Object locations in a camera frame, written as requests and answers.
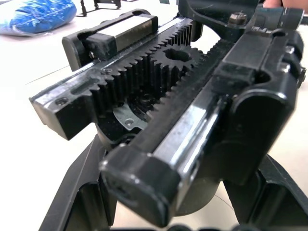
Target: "shiny metal surface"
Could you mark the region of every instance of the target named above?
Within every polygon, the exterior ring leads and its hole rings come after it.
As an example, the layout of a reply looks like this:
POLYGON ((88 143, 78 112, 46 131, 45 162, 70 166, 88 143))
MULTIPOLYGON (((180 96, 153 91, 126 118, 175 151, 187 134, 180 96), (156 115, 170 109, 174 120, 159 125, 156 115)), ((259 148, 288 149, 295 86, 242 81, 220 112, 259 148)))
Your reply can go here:
POLYGON ((53 85, 49 93, 41 95, 36 99, 36 102, 40 104, 46 104, 50 101, 53 101, 55 97, 69 91, 71 86, 80 84, 84 81, 83 77, 85 76, 86 71, 93 67, 95 64, 97 64, 97 61, 93 61, 80 68, 79 70, 73 72, 71 76, 66 77, 62 81, 53 85))
POLYGON ((295 52, 295 48, 292 46, 286 46, 285 52, 287 52, 288 54, 293 54, 295 52))
POLYGON ((151 32, 152 21, 150 18, 133 16, 98 33, 114 36, 117 51, 121 51, 130 44, 151 34, 151 32))
POLYGON ((175 18, 173 19, 172 21, 162 25, 161 27, 158 28, 158 33, 161 33, 167 29, 169 29, 170 27, 174 26, 176 23, 180 23, 182 22, 183 20, 185 20, 186 18, 184 17, 178 17, 178 18, 175 18))
POLYGON ((131 131, 134 128, 145 129, 147 123, 138 118, 130 109, 127 103, 123 106, 117 107, 113 110, 113 113, 119 123, 126 128, 127 131, 131 131))
POLYGON ((281 63, 280 70, 284 73, 288 73, 291 70, 291 65, 289 65, 288 63, 281 63))
POLYGON ((225 105, 225 100, 210 89, 209 84, 203 88, 153 153, 155 158, 169 164, 181 176, 177 207, 197 174, 204 146, 225 105))

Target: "black plastic arm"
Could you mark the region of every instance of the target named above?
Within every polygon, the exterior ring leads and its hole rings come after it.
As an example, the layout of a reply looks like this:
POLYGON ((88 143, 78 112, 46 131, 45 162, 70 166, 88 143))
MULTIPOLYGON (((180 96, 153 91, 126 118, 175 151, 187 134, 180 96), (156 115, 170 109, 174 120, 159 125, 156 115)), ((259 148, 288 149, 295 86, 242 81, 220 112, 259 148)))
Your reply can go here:
POLYGON ((308 198, 269 155, 243 186, 224 182, 240 224, 258 228, 308 227, 308 198))

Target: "gear hub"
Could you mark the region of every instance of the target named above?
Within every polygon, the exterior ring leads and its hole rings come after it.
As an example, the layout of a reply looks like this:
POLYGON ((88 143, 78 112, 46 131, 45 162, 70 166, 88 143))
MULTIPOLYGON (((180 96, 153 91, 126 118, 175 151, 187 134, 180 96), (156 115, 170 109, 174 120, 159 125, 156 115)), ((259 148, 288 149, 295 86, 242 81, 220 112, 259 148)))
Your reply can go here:
POLYGON ((184 45, 167 45, 153 53, 150 56, 150 81, 156 97, 164 97, 187 71, 199 63, 202 54, 202 51, 184 45))

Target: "black plastic mechanism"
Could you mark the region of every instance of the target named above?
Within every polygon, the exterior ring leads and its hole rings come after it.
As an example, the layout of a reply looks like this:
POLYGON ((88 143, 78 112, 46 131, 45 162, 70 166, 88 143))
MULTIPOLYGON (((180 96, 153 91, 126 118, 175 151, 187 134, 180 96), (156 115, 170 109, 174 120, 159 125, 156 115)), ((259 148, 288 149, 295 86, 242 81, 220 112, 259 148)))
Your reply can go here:
POLYGON ((90 123, 98 135, 40 231, 108 230, 117 201, 166 227, 206 206, 221 181, 240 223, 233 231, 308 229, 308 198, 267 155, 305 80, 304 44, 296 23, 257 25, 257 4, 182 0, 190 19, 158 26, 136 9, 63 39, 76 72, 30 101, 65 139, 90 123), (221 36, 207 54, 190 46, 202 24, 221 36))

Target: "black end cap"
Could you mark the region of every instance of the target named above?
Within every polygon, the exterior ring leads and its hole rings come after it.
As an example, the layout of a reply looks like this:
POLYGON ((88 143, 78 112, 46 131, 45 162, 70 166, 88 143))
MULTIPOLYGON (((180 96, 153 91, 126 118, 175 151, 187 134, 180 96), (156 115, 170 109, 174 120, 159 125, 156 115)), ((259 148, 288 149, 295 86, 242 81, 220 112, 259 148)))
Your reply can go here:
POLYGON ((108 60, 117 54, 116 39, 114 36, 96 33, 87 37, 84 44, 100 60, 108 60))
POLYGON ((165 227, 175 216, 180 175, 133 146, 120 145, 101 162, 108 190, 138 215, 165 227))

